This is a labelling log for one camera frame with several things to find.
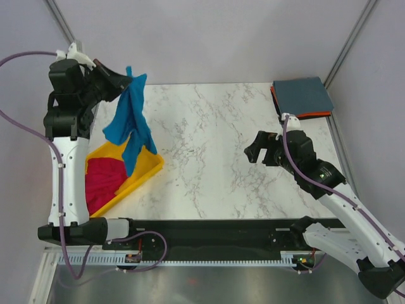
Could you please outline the blue t shirt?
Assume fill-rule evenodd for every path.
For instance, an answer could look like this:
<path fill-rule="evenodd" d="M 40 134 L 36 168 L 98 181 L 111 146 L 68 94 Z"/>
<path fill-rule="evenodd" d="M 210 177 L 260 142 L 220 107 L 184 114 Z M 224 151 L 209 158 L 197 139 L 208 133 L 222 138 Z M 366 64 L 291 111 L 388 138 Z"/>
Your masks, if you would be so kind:
<path fill-rule="evenodd" d="M 143 114 L 147 75 L 144 73 L 134 77 L 131 66 L 126 67 L 126 73 L 132 81 L 121 93 L 115 115 L 111 123 L 103 129 L 103 134 L 106 140 L 114 145 L 126 144 L 121 157 L 127 176 L 130 177 L 143 148 L 154 155 L 158 150 Z"/>

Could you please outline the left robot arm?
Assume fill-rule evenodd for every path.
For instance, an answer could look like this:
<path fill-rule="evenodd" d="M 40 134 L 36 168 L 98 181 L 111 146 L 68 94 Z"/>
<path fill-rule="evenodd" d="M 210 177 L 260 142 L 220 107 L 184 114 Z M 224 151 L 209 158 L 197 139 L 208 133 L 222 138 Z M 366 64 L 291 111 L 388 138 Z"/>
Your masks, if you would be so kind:
<path fill-rule="evenodd" d="M 57 245 L 102 245 L 116 239 L 125 249 L 139 242 L 128 219 L 91 218 L 85 198 L 85 161 L 94 120 L 93 108 L 111 102 L 131 80 L 106 68 L 99 60 L 80 63 L 63 59 L 49 67 L 53 91 L 44 117 L 53 168 L 53 198 L 47 224 L 39 227 L 40 240 Z"/>

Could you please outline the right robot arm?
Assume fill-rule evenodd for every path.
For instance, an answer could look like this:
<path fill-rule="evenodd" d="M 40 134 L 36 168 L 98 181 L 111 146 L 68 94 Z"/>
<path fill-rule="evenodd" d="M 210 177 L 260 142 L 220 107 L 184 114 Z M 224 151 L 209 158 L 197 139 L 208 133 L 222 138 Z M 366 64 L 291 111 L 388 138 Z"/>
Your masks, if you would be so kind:
<path fill-rule="evenodd" d="M 360 202 L 346 178 L 330 162 L 319 159 L 302 130 L 284 135 L 259 131 L 244 153 L 256 163 L 261 151 L 267 167 L 282 167 L 298 186 L 330 210 L 354 241 L 338 236 L 319 222 L 303 217 L 290 233 L 291 245 L 308 245 L 334 257 L 357 275 L 374 296 L 386 299 L 404 283 L 404 242 L 390 233 Z"/>

